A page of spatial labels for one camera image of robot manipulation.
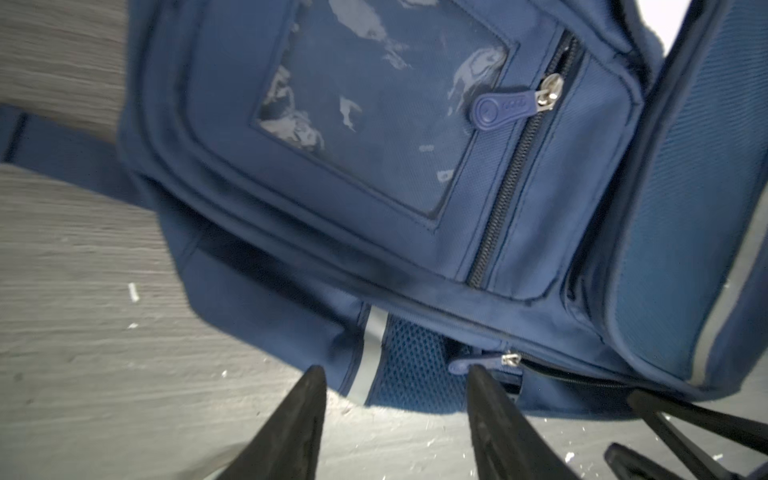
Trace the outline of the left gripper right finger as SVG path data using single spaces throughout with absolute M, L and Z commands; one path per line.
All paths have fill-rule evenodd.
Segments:
M 469 369 L 467 414 L 480 479 L 576 477 L 482 366 Z

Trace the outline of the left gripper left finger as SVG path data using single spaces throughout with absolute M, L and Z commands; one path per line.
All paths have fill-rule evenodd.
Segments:
M 316 477 L 327 400 L 322 367 L 310 367 L 219 479 Z

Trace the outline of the navy blue student backpack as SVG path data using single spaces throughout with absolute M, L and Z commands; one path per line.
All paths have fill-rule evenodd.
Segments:
M 192 310 L 363 405 L 736 393 L 767 348 L 767 5 L 133 1 L 117 140 L 1 160 L 152 210 Z

